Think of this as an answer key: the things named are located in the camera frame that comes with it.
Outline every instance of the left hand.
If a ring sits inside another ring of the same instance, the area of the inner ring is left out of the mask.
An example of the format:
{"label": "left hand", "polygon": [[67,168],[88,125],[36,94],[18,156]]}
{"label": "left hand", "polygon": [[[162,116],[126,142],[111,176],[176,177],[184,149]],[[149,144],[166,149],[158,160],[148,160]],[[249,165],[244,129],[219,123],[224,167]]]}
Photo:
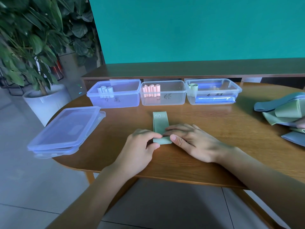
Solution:
{"label": "left hand", "polygon": [[113,165],[128,175],[128,178],[132,178],[148,165],[153,157],[154,150],[160,147],[158,143],[152,143],[147,146],[147,142],[152,138],[161,137],[162,135],[159,133],[146,129],[137,129],[128,136],[121,153]]}

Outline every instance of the right hand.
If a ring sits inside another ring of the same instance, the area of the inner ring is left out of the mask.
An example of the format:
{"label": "right hand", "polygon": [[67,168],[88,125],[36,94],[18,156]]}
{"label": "right hand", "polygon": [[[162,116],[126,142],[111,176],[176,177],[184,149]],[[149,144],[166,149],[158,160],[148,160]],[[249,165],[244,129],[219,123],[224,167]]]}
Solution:
{"label": "right hand", "polygon": [[163,136],[170,136],[173,143],[203,162],[217,162],[220,156],[233,148],[220,142],[196,125],[171,125],[166,130],[167,132]]}

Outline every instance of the fingernail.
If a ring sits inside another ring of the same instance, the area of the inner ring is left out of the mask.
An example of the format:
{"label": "fingernail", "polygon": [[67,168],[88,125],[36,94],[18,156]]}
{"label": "fingernail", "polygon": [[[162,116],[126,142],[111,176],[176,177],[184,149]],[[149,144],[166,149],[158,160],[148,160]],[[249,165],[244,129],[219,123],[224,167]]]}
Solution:
{"label": "fingernail", "polygon": [[174,141],[176,138],[177,138],[177,137],[176,137],[176,135],[174,135],[174,134],[172,134],[172,135],[170,136],[170,139],[171,139],[172,141]]}

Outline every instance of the white plant pot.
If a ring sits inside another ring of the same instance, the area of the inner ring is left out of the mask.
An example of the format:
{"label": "white plant pot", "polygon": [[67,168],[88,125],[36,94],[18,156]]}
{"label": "white plant pot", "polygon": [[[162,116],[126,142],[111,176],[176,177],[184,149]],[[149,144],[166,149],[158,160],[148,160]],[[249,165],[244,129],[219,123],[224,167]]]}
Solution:
{"label": "white plant pot", "polygon": [[46,88],[48,95],[41,96],[40,91],[28,91],[22,97],[36,114],[43,126],[46,126],[51,117],[63,106],[71,101],[65,85],[54,84],[51,90]]}

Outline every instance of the hand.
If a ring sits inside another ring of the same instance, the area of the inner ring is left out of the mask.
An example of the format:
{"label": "hand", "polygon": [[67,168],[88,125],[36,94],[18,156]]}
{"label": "hand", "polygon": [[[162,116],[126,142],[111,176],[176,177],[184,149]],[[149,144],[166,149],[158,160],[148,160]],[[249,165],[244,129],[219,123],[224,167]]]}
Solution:
{"label": "hand", "polygon": [[177,146],[184,149],[192,157],[203,162],[217,162],[219,156],[232,148],[196,125],[188,124],[172,125],[166,128],[163,136],[170,136],[170,139]]}
{"label": "hand", "polygon": [[158,143],[147,146],[147,142],[152,138],[161,137],[162,135],[159,133],[137,129],[128,136],[121,153],[113,164],[127,174],[128,178],[132,178],[148,165],[154,150],[160,147]]}

